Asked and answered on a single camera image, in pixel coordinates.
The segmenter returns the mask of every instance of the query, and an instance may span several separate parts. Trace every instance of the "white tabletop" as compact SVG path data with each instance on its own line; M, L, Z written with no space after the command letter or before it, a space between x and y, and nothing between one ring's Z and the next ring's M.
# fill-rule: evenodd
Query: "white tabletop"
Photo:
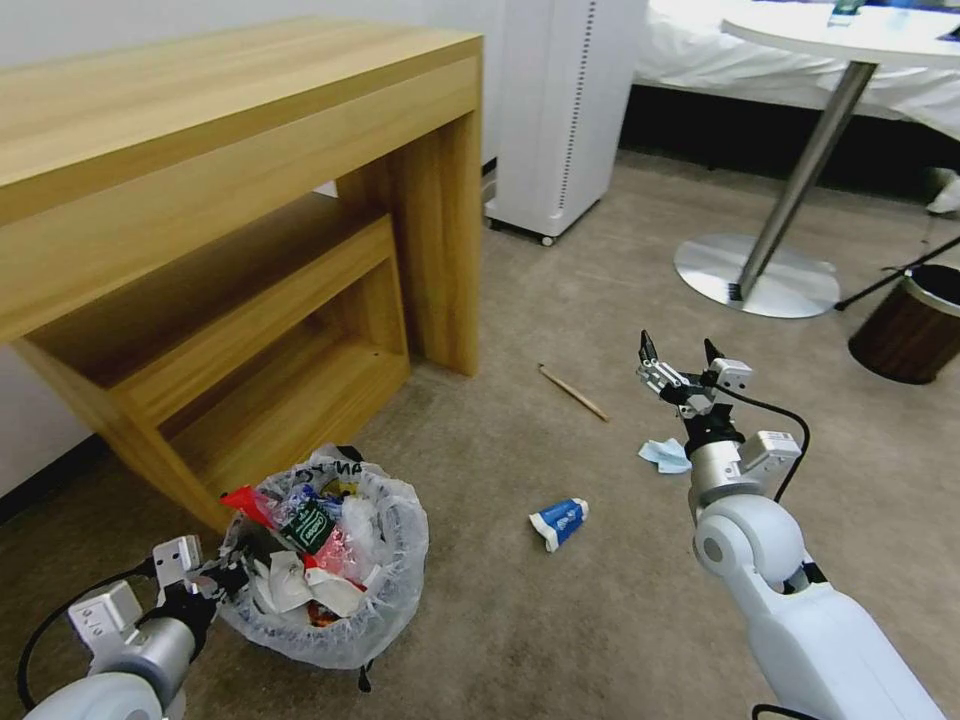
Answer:
M743 40L807 55L901 67L960 70L960 43L937 38L960 14L863 7L846 26L827 25L833 3L747 2L723 21Z

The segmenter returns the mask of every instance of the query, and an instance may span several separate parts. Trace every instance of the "table base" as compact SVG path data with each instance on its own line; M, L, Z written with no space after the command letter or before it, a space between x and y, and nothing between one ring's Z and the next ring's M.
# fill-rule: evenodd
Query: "table base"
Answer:
M781 247L746 301L731 300L730 286L740 277L756 241L749 235L702 235L683 243L673 264L683 281L701 295L751 315L814 317L840 299L840 285L830 263Z

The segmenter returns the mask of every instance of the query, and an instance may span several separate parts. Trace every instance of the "white bedsheet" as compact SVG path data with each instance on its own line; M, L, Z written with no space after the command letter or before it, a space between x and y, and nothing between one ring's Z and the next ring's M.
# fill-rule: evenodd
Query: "white bedsheet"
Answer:
M823 107L845 64L720 32L724 14L744 2L650 0L634 81ZM960 140L960 71L881 66L861 103L869 114L907 117Z

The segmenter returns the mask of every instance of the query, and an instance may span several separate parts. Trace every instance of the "blue and white toothpaste tube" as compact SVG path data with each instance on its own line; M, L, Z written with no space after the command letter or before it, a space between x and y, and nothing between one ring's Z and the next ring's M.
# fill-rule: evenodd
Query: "blue and white toothpaste tube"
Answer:
M583 525L590 513L586 500L569 498L530 516L530 522L547 541L547 552L554 552Z

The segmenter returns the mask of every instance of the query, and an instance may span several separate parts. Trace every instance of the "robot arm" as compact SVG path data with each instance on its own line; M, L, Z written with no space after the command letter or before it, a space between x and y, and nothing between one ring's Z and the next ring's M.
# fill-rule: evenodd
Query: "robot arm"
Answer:
M697 559L743 613L750 649L780 703L818 720L943 720L873 618L824 577L793 516L762 494L800 451L787 433L744 440L732 407L717 403L717 384L742 390L750 368L709 341L707 359L700 376L678 373L644 332L637 373L683 418Z
M70 621L93 652L90 674L40 703L27 720L178 720L183 682L202 650L225 595L247 575L236 558L202 564L199 541L184 536L158 545L160 586L146 614L126 581L81 600Z

